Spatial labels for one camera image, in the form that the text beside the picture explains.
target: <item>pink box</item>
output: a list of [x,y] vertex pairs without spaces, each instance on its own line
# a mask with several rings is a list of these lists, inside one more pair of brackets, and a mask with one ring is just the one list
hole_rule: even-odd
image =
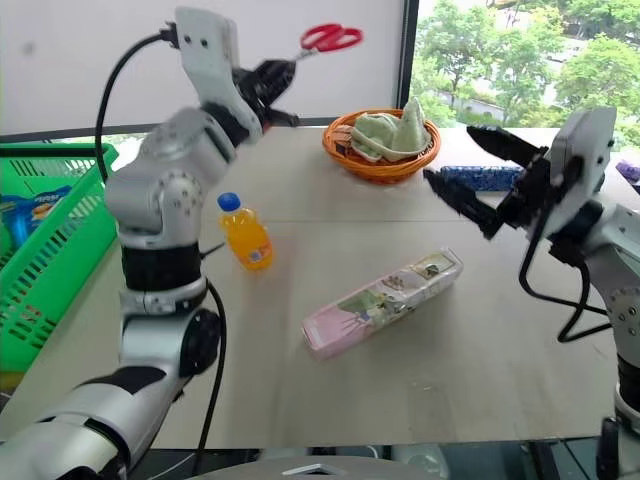
[[320,359],[352,347],[451,285],[462,272],[448,248],[380,277],[306,318],[304,337]]

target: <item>scissors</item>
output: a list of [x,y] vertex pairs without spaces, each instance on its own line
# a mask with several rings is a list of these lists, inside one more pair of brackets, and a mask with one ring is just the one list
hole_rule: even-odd
[[320,52],[332,52],[352,47],[362,41],[362,30],[345,28],[339,23],[327,23],[307,30],[300,39],[302,51],[293,61],[302,60]]

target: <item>bottle label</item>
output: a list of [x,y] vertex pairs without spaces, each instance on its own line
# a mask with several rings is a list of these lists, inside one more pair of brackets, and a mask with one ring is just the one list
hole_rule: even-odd
[[271,245],[266,244],[258,247],[249,254],[249,263],[258,263],[271,254]]

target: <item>wooden table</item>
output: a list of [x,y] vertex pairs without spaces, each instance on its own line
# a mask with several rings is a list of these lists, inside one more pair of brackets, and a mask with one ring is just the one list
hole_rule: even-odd
[[[555,337],[570,312],[528,297],[517,282],[522,231],[492,242],[416,175],[369,185],[330,161],[321,129],[273,129],[243,147],[209,197],[202,248],[222,239],[215,198],[236,191],[268,225],[274,265],[244,272],[224,249],[205,270],[228,312],[229,346],[210,448],[401,444],[595,435],[613,412],[610,333],[570,345]],[[518,134],[549,143],[553,130]],[[443,130],[434,166],[496,164],[464,130]],[[604,192],[640,197],[610,168]],[[496,195],[489,195],[497,201]],[[453,288],[343,355],[315,361],[302,320],[378,276],[441,246],[465,263]],[[578,274],[541,248],[532,283],[577,298]],[[78,295],[0,415],[0,438],[83,380],[116,368],[123,285],[114,246]],[[601,304],[593,293],[592,303]],[[585,314],[587,323],[602,319]],[[215,368],[174,405],[156,448],[194,448]]]

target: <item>white wall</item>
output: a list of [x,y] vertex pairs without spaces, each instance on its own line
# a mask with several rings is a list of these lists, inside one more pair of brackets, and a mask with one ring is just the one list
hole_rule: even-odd
[[[93,127],[117,59],[173,19],[176,5],[235,20],[240,63],[293,56],[309,27],[339,22],[365,41],[298,65],[278,107],[304,117],[393,104],[402,0],[0,0],[0,135]],[[168,44],[147,47],[116,83],[107,125],[162,121],[196,96]]]

